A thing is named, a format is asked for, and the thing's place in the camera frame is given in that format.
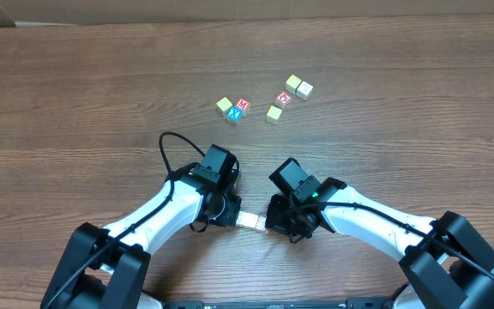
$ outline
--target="small yellow block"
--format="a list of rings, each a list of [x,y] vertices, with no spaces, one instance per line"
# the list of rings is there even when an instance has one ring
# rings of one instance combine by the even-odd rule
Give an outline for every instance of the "small yellow block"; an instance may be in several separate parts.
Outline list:
[[[295,94],[297,92],[298,85],[300,85],[302,81],[300,78],[296,77],[295,75],[289,76],[289,79],[285,83],[285,89],[287,89],[288,92]]]
[[[278,119],[280,118],[282,112],[283,111],[280,108],[271,106],[266,114],[266,121],[272,124],[278,124]]]
[[[216,102],[216,110],[226,117],[228,110],[232,107],[232,103],[227,97],[222,98],[220,101]]]

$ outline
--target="black bracket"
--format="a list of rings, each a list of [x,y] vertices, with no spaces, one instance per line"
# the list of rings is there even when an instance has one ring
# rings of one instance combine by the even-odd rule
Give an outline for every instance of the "black bracket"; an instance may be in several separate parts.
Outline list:
[[[241,197],[232,194],[240,171],[233,170],[238,159],[230,151],[211,145],[201,164],[185,180],[204,196],[203,209],[196,221],[219,227],[234,227],[239,215]]]
[[[494,275],[494,250],[460,215],[448,211],[432,223],[439,241],[472,259]],[[407,279],[426,308],[494,309],[494,282],[470,265],[458,261],[445,271],[437,262],[443,251],[427,241],[410,246],[400,260]]]
[[[96,248],[108,240],[110,238],[106,230],[90,223],[83,223],[72,233],[41,301],[41,308],[45,308],[58,289],[91,257]],[[51,309],[136,308],[150,257],[139,245],[119,243],[115,250],[89,265],[93,270],[99,269],[102,263],[114,267],[107,286],[92,276],[82,274],[58,296]]]
[[[293,158],[287,159],[269,178],[283,195],[272,196],[268,205],[266,228],[289,236],[292,243],[297,243],[302,238],[311,238],[312,232],[319,226],[334,233],[333,228],[322,217],[324,206],[296,207],[327,202],[338,190],[346,188],[346,183],[332,178],[320,183],[314,175],[308,175]]]

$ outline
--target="wooden table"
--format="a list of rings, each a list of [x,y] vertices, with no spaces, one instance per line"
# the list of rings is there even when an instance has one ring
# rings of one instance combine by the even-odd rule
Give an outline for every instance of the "wooden table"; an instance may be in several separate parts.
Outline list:
[[[315,86],[280,124],[290,74]],[[223,96],[252,100],[238,126]],[[463,214],[494,247],[494,15],[0,29],[0,308],[35,308],[72,231],[128,214],[163,184],[164,130],[240,160],[242,208],[295,157],[416,215]],[[198,160],[165,141],[174,167]],[[162,300],[340,300],[391,294],[397,263],[319,229],[174,235],[145,289]]]

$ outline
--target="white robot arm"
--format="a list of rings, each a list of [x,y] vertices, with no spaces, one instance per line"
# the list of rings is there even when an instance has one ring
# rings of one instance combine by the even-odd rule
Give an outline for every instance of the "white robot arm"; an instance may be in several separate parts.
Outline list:
[[[293,158],[269,178],[283,195],[272,197],[266,228],[297,243],[322,226],[363,240],[399,262],[410,285],[387,308],[494,309],[494,250],[460,215],[447,212],[436,220],[402,213],[337,179],[320,183]],[[464,259],[447,272],[441,263],[452,252]]]
[[[232,194],[237,158],[212,145],[201,164],[169,175],[161,191],[132,214],[104,228],[84,223],[72,234],[41,302],[45,309],[161,309],[142,285],[151,256],[194,221],[235,226],[241,198]],[[86,267],[112,274],[106,284]]]

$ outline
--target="pink block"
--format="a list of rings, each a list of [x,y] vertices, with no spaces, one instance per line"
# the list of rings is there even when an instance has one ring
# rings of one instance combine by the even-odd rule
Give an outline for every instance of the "pink block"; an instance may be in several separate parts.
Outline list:
[[[275,97],[275,105],[281,109],[285,109],[287,104],[291,103],[291,100],[291,96],[285,91],[282,91],[277,97]]]
[[[245,116],[247,111],[250,109],[250,102],[244,98],[239,98],[238,103],[236,103],[236,107],[241,110],[241,114]]]

